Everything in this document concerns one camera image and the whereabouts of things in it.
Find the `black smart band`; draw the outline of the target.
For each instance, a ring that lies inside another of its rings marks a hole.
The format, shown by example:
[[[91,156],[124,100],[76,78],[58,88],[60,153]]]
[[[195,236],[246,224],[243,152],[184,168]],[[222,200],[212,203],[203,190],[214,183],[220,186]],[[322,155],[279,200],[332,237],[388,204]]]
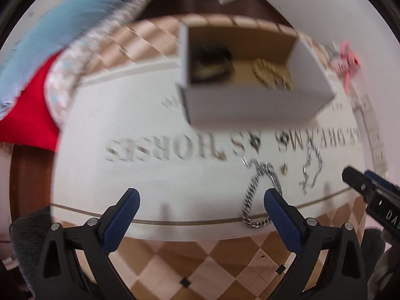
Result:
[[[229,78],[235,69],[230,50],[219,44],[196,46],[190,53],[190,80],[217,83]]]

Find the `pink panther plush toy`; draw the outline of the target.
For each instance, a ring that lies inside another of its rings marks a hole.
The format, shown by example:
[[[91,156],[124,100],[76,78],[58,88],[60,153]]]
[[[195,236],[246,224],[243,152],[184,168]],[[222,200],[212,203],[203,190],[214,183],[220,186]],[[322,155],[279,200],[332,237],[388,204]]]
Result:
[[[344,92],[349,93],[351,79],[361,67],[358,56],[352,50],[350,43],[343,41],[339,52],[330,60],[330,67],[342,81]]]

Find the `patterned table cloth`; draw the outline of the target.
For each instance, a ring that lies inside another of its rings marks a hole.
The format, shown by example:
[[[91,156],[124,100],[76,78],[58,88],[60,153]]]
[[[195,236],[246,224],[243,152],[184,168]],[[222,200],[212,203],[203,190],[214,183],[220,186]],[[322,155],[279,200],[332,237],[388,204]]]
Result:
[[[185,117],[180,23],[291,31],[311,42],[336,95],[307,122],[196,128]],[[272,225],[241,208],[255,159],[270,163],[283,197],[305,217],[358,237],[362,198],[341,179],[364,169],[359,127],[342,83],[310,36],[266,20],[170,15],[122,25],[89,61],[58,140],[51,216],[67,226],[98,218],[129,188],[140,208],[110,259],[139,299],[265,299],[294,254]],[[287,175],[281,166],[287,163]]]

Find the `red blanket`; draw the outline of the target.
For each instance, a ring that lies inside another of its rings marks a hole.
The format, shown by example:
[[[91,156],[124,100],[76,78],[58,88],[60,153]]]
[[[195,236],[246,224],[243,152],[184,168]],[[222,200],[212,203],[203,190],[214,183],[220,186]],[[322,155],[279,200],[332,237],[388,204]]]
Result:
[[[1,120],[1,142],[56,150],[59,129],[48,110],[44,84],[58,56],[55,53],[42,64],[13,109]]]

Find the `white cardboard box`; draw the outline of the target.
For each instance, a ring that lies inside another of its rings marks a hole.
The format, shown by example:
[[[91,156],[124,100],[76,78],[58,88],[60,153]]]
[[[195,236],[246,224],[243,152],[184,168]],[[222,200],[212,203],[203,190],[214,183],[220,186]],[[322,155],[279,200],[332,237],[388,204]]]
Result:
[[[191,82],[191,51],[226,46],[234,73],[217,83]],[[187,122],[196,128],[307,122],[336,96],[311,42],[292,31],[180,23],[177,86]]]

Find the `checkered mattress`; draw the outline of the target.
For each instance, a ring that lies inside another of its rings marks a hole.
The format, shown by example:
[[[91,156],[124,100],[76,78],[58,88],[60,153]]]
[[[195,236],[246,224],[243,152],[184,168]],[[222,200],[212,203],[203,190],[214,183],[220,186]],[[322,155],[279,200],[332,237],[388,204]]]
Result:
[[[47,109],[58,129],[62,129],[72,103],[74,90],[86,74],[92,57],[115,29],[126,25],[143,13],[152,0],[124,0],[106,14],[99,24],[75,39],[50,66],[44,83]]]

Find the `light blue duvet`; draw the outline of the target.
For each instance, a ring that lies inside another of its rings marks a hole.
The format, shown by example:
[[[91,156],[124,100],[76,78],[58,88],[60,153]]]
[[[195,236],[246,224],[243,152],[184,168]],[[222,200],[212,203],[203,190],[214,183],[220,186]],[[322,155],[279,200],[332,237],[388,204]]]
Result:
[[[16,105],[42,63],[132,1],[64,0],[44,14],[1,66],[1,118]]]

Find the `white wall socket strip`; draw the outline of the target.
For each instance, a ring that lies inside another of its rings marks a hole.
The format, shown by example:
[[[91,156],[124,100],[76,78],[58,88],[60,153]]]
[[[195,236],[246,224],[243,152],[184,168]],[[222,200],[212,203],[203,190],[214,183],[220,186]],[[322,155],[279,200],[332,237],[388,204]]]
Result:
[[[378,118],[367,94],[351,98],[352,111],[356,118],[368,169],[383,178],[389,177],[389,167]]]

